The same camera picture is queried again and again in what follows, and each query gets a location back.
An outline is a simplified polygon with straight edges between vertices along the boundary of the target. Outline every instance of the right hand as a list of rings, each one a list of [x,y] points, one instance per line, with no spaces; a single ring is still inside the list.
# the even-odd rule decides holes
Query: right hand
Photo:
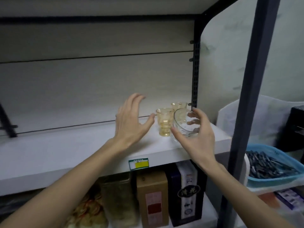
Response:
[[[193,108],[200,119],[200,131],[196,137],[187,138],[176,128],[171,127],[172,134],[188,152],[191,159],[203,170],[217,164],[214,156],[215,137],[207,115],[200,109]]]

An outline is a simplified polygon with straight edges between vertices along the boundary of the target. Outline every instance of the cardboard box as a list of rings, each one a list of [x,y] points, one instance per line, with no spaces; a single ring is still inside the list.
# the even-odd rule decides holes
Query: cardboard box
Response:
[[[167,226],[169,224],[167,177],[164,171],[149,169],[139,172],[136,178],[142,227]]]
[[[207,175],[190,160],[166,165],[166,175],[172,225],[201,219]]]

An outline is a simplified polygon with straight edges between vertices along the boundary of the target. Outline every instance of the blue basket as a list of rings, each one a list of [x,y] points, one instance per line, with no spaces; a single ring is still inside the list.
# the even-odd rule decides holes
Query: blue basket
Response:
[[[270,157],[275,158],[279,162],[282,162],[286,165],[294,167],[297,171],[300,172],[298,175],[288,176],[288,177],[278,177],[278,178],[271,178],[271,179],[258,179],[254,177],[248,177],[248,187],[268,187],[268,186],[276,186],[276,185],[283,185],[293,180],[304,176],[304,165],[295,160],[294,158],[288,156],[283,151],[273,147],[267,146],[262,144],[248,144],[246,151],[256,151],[256,152],[264,152]]]

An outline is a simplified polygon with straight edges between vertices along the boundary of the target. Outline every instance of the shelf label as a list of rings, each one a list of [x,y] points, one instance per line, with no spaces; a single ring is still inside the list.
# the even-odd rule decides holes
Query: shelf label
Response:
[[[149,167],[149,160],[147,158],[139,158],[129,160],[130,170],[138,170]]]

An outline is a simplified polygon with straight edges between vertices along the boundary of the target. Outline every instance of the white back panel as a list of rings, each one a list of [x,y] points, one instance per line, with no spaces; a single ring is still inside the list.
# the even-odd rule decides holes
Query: white back panel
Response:
[[[0,62],[193,50],[193,21],[0,25]]]
[[[0,16],[201,14],[218,0],[0,0]]]
[[[192,52],[0,64],[0,101],[18,133],[115,120],[132,93],[140,116],[191,101]]]

